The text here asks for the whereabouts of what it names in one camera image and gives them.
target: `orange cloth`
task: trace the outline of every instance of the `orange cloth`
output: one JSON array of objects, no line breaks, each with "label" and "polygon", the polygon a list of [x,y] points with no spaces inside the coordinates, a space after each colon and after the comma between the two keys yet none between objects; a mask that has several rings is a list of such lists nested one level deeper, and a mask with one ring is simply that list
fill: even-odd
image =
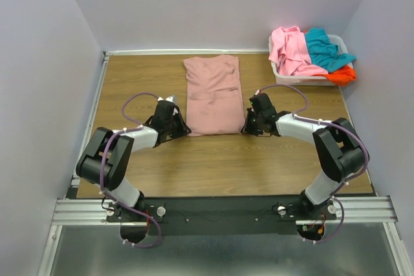
[{"label": "orange cloth", "polygon": [[340,87],[344,87],[349,82],[356,80],[356,72],[349,65],[345,65],[331,74],[315,74],[314,76],[325,77],[330,82],[339,85]]}]

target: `cloth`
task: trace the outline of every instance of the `cloth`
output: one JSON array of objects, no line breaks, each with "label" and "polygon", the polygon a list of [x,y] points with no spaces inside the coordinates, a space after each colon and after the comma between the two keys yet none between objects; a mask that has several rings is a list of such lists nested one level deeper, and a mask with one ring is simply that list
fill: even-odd
[{"label": "cloth", "polygon": [[189,136],[240,133],[245,124],[239,58],[184,60],[187,69],[187,120]]},{"label": "cloth", "polygon": [[305,40],[312,64],[326,69],[329,73],[356,60],[354,55],[348,53],[338,55],[338,45],[331,43],[322,28],[311,28],[305,34]]},{"label": "cloth", "polygon": [[312,65],[309,56],[305,34],[299,27],[279,27],[272,32],[272,51],[269,60],[278,67],[279,73],[284,76],[313,76],[328,72],[316,65]]},{"label": "cloth", "polygon": [[315,76],[323,76],[340,87],[344,87],[349,82],[356,80],[356,72],[349,65],[345,65],[331,74],[315,74]]}]

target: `pile of clothes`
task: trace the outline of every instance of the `pile of clothes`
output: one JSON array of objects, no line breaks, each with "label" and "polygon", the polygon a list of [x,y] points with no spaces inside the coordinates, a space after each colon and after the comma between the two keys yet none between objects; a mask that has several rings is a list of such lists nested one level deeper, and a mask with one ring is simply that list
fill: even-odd
[{"label": "pile of clothes", "polygon": [[303,33],[299,27],[279,27],[272,32],[273,61],[282,76],[324,76],[336,85],[345,86],[356,80],[356,74],[348,64],[354,55],[339,54],[322,28],[312,28]]}]

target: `metal frame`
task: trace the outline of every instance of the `metal frame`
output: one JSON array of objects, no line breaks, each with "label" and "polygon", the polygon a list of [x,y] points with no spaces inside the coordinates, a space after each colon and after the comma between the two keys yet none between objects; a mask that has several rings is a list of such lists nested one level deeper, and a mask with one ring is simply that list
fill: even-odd
[{"label": "metal frame", "polygon": [[[221,50],[221,49],[177,49],[177,50],[132,50],[132,51],[110,51],[105,52],[104,61],[102,64],[102,71],[98,80],[93,106],[89,115],[88,124],[83,137],[83,142],[80,147],[81,155],[87,140],[92,131],[92,126],[98,107],[99,97],[104,82],[106,69],[108,66],[110,55],[155,55],[155,54],[238,54],[238,53],[267,53],[268,50]],[[74,173],[71,187],[78,187],[80,178]],[[345,208],[345,223],[372,223],[381,222],[384,225],[386,235],[391,246],[391,251],[396,262],[398,272],[401,276],[413,276],[413,270],[409,262],[405,247],[398,235],[395,223],[398,221],[395,214],[391,199],[389,197],[381,196],[341,196],[338,197]],[[337,208],[337,217],[341,217],[340,208],[335,203]],[[331,220],[329,222],[335,223],[339,220]],[[297,221],[297,224],[307,224],[313,221]],[[58,244],[61,236],[63,226],[102,226],[102,225],[119,225],[116,223],[108,223],[106,221],[106,213],[101,208],[101,200],[58,200],[56,202],[56,209],[52,218],[52,225],[50,227],[49,236],[43,252],[41,265],[39,268],[39,276],[50,275],[53,267],[53,262],[58,250]],[[143,225],[145,222],[129,223],[122,225]]]}]

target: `gray floor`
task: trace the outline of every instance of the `gray floor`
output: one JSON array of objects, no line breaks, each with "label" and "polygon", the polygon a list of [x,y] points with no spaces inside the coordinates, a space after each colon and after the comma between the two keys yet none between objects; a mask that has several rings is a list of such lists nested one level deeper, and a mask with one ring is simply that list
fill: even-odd
[{"label": "gray floor", "polygon": [[52,275],[398,275],[382,224],[346,224],[320,245],[297,236],[232,235],[165,237],[156,248],[133,249],[118,233],[63,228]]}]

